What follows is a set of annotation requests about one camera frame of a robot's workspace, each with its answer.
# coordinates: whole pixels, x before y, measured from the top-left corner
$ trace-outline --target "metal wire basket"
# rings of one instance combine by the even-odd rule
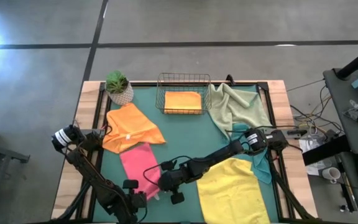
[[[164,114],[204,114],[211,109],[210,83],[208,74],[161,73],[155,106]]]

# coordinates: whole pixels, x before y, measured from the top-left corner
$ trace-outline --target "light green cloth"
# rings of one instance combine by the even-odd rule
[[[255,128],[271,126],[258,93],[234,90],[222,83],[217,90],[210,84],[211,109],[208,111],[215,125],[229,138],[234,123],[245,123]]]

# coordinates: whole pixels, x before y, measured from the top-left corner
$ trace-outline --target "floor stripe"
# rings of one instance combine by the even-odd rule
[[[87,49],[92,44],[0,44],[0,50],[6,49]]]
[[[108,2],[109,2],[109,0],[103,0],[102,7],[100,9],[99,19],[98,19],[98,23],[96,25],[96,29],[94,31],[91,50],[89,51],[89,56],[88,56],[88,60],[86,61],[84,76],[82,78],[83,82],[88,81],[91,76],[92,64],[93,64],[94,56],[96,55],[96,49],[98,47],[98,42],[99,42],[99,38],[100,38],[100,33],[102,31],[104,16],[105,16],[105,13],[107,10]]]
[[[265,47],[316,45],[358,45],[358,40],[108,43],[98,44],[98,48],[113,49],[149,47]]]

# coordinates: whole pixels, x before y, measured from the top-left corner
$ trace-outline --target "orange cloth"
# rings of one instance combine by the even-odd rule
[[[138,142],[165,143],[159,128],[153,124],[133,103],[107,113],[111,132],[105,135],[103,147],[120,153]]]
[[[165,113],[201,113],[201,95],[193,91],[167,91],[164,108]]]

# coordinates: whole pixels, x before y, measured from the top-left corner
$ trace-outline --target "white label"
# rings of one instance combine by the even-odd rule
[[[62,137],[66,142],[71,142],[71,139],[66,135],[66,133],[63,131],[63,129],[59,130],[59,133],[60,133],[61,137]]]
[[[253,144],[253,143],[257,143],[258,142],[258,139],[253,139],[251,141],[248,141],[249,144]]]
[[[65,142],[65,141],[63,140],[63,138],[60,137],[60,134],[59,134],[58,131],[55,133],[55,136],[56,136],[57,141],[59,141],[60,144],[62,144],[62,146],[67,146],[67,142]]]
[[[250,136],[247,137],[247,140],[248,140],[248,141],[251,141],[251,139],[254,139],[254,138],[256,138],[256,137],[258,137],[258,135],[256,135],[256,134],[251,134]]]

